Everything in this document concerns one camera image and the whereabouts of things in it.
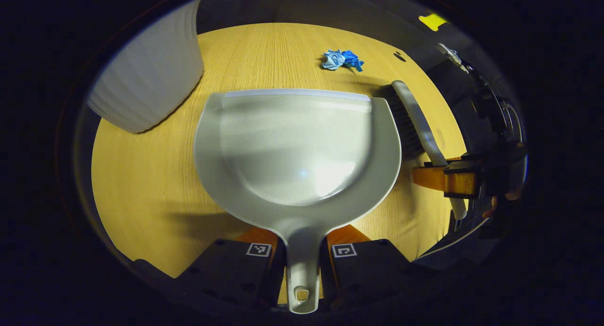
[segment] yellow sticky note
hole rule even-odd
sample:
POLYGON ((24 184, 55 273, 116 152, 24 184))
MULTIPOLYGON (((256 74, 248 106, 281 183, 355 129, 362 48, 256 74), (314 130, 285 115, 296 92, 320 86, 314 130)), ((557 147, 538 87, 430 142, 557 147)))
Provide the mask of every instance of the yellow sticky note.
POLYGON ((419 20, 429 27, 432 31, 438 31, 438 27, 444 23, 448 23, 437 14, 431 14, 429 16, 420 16, 419 20))

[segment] dark background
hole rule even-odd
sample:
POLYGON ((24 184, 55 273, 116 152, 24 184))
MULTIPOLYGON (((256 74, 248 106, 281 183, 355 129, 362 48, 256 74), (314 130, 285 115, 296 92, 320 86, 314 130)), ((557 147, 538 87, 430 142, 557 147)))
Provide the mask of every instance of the dark background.
MULTIPOLYGON (((2 0, 3 324, 210 323, 169 304, 89 237, 77 212, 65 212, 54 174, 69 86, 114 32, 160 1, 2 0)), ((485 264, 420 309, 401 306, 398 317, 601 317, 599 0, 419 1, 475 38, 516 86, 531 138, 530 185, 485 264)), ((341 6, 329 12, 350 11, 341 6)))

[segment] wooden table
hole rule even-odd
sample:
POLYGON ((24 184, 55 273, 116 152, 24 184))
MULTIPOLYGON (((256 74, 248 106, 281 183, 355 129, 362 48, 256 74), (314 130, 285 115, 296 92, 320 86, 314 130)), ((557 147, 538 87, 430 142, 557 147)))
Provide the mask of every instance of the wooden table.
MULTIPOLYGON (((198 41, 205 70, 183 104, 141 134, 101 120, 92 154, 94 198, 115 247, 172 277, 216 238, 236 238, 250 227, 212 201, 195 170, 193 135, 212 92, 306 88, 371 96, 400 79, 416 96, 445 157, 466 151, 440 92, 404 51, 393 46, 348 31, 291 23, 229 27, 200 34, 198 41), (354 51, 365 61, 363 72, 320 68, 328 49, 354 51), (394 57, 395 51, 406 62, 394 57)), ((449 200, 442 192, 410 181, 410 169, 425 160, 424 155, 404 162, 390 195, 353 223, 371 239, 389 239, 409 260, 433 246, 449 226, 449 200)))

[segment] wooden tabletop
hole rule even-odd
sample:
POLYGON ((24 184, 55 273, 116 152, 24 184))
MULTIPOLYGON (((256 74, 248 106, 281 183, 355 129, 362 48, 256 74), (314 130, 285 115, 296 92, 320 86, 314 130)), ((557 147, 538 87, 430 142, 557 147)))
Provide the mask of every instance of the wooden tabletop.
MULTIPOLYGON (((248 224, 221 209, 203 189, 193 161, 193 136, 212 92, 305 88, 372 92, 395 79, 407 83, 446 158, 466 151, 444 98, 405 51, 360 34, 317 25, 242 25, 198 36, 205 70, 166 120, 131 134, 101 120, 92 154, 92 187, 103 226, 129 259, 145 259, 177 277, 217 238, 235 239, 248 224), (363 72, 320 68, 328 49, 352 50, 363 72), (399 51, 405 62, 393 53, 399 51)), ((388 197, 352 225, 371 239, 389 239, 409 260, 433 246, 449 226, 442 192, 410 181, 404 162, 388 197)))

